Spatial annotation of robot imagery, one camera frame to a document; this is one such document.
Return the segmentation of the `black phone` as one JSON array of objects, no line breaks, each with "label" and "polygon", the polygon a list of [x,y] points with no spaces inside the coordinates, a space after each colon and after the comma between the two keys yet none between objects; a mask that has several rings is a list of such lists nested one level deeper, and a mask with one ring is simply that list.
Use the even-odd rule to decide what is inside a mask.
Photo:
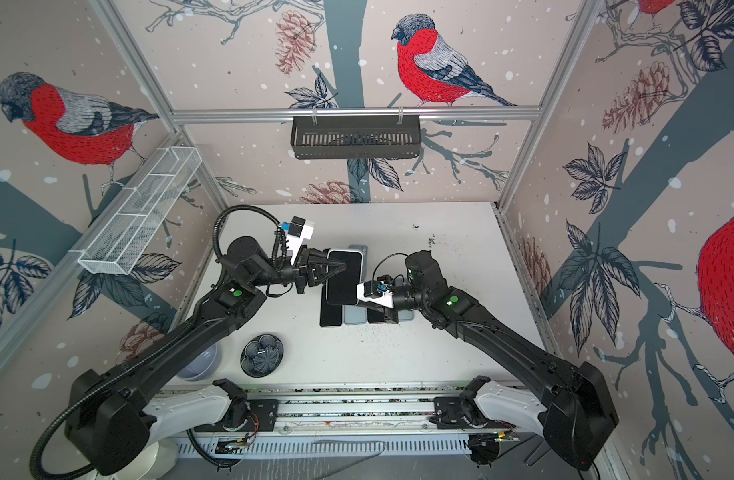
[{"label": "black phone", "polygon": [[377,311],[372,309],[367,310],[367,320],[370,324],[392,322],[391,316],[387,315],[384,311]]},{"label": "black phone", "polygon": [[320,306],[319,325],[322,328],[339,327],[343,324],[343,307],[327,302]]},{"label": "black phone", "polygon": [[327,281],[326,300],[334,306],[355,306],[356,287],[362,282],[364,254],[359,249],[331,249],[327,258],[344,264],[345,269]]}]

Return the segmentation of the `light blue phone case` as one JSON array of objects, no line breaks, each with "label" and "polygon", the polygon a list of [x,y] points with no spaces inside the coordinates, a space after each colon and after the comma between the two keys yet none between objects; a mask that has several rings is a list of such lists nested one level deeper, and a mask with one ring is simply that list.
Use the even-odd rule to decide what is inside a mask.
[{"label": "light blue phone case", "polygon": [[400,310],[397,312],[399,322],[411,321],[414,318],[414,312],[410,310]]},{"label": "light blue phone case", "polygon": [[351,245],[348,246],[348,248],[349,249],[352,249],[352,250],[359,250],[362,253],[367,253],[368,252],[368,246],[366,246],[366,245],[351,244]]},{"label": "light blue phone case", "polygon": [[368,322],[368,310],[358,306],[343,306],[344,325],[363,325]]}]

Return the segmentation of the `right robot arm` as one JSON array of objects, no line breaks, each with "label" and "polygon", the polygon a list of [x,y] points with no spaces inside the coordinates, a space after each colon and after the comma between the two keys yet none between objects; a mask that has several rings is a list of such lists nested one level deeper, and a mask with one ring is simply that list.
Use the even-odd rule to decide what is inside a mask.
[{"label": "right robot arm", "polygon": [[619,423],[601,372],[576,366],[536,346],[492,315],[475,297],[449,285],[430,251],[405,258],[406,282],[383,276],[356,288],[358,301],[385,315],[416,310],[433,328],[472,345],[523,385],[517,391],[479,376],[461,405],[474,425],[487,420],[521,426],[541,436],[578,471],[589,470]]}]

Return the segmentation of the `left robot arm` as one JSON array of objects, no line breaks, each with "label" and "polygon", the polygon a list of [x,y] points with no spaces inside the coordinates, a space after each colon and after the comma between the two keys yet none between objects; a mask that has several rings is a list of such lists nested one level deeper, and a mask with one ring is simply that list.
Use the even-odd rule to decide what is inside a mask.
[{"label": "left robot arm", "polygon": [[31,457],[31,473],[47,475],[42,453],[59,427],[89,464],[67,473],[75,479],[92,470],[110,475],[129,465],[146,447],[202,425],[239,428],[250,419],[247,394],[234,382],[218,379],[208,387],[157,407],[154,397],[187,365],[218,341],[239,330],[268,299],[266,288],[291,286],[298,292],[347,271],[347,264],[305,245],[289,249],[280,238],[267,255],[250,236],[217,250],[218,283],[196,303],[192,316],[143,353],[99,374],[89,370],[71,389],[70,405],[48,427]]}]

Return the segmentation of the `dark flower-shaped dish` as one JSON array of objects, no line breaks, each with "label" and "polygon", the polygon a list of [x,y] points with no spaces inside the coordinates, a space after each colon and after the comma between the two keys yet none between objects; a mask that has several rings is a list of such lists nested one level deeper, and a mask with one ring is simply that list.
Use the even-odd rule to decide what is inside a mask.
[{"label": "dark flower-shaped dish", "polygon": [[282,341],[275,335],[262,334],[249,341],[241,354],[242,371],[251,378],[263,378],[273,373],[284,356]]}]

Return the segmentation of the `lavender cup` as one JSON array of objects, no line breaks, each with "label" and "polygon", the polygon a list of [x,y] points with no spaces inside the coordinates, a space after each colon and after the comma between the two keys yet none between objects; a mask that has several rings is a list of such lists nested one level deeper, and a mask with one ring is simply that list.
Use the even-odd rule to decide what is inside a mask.
[{"label": "lavender cup", "polygon": [[222,349],[220,344],[216,342],[183,367],[176,377],[190,382],[204,380],[218,370],[221,361]]}]

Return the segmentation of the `white bowl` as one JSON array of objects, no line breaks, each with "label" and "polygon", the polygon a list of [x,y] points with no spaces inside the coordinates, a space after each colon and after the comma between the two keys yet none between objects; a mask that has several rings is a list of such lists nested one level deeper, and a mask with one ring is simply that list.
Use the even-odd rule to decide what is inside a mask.
[{"label": "white bowl", "polygon": [[113,475],[117,480],[160,479],[178,460],[178,445],[169,439],[146,447],[129,465]]}]

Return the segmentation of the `black wall basket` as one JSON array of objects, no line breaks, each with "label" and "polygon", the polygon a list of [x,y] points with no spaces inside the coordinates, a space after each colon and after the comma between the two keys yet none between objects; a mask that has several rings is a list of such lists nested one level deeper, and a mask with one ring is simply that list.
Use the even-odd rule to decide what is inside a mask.
[{"label": "black wall basket", "polygon": [[421,152],[420,118],[298,117],[290,144],[299,160],[411,159]]}]

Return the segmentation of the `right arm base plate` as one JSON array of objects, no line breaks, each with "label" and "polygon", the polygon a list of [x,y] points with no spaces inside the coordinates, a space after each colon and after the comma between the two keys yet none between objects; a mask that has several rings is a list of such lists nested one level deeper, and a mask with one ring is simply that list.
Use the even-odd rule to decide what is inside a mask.
[{"label": "right arm base plate", "polygon": [[500,420],[486,419],[459,397],[435,397],[433,411],[428,421],[439,429],[484,429],[498,428],[512,431],[515,426]]}]

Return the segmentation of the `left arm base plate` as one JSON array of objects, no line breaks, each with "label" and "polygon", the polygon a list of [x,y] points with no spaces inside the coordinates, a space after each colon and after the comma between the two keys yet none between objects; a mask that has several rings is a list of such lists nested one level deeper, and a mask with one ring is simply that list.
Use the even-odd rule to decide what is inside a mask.
[{"label": "left arm base plate", "polygon": [[231,407],[226,416],[214,424],[194,428],[199,433],[272,432],[278,416],[279,401],[250,399],[242,409]]}]

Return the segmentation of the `white mesh wall basket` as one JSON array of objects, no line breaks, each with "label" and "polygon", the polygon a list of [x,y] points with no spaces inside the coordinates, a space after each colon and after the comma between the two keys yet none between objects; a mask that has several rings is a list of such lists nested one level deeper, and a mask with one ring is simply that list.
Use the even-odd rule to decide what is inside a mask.
[{"label": "white mesh wall basket", "polygon": [[91,274],[130,274],[201,163],[194,147],[159,150],[142,180],[123,189],[121,206],[83,250],[79,265]]}]

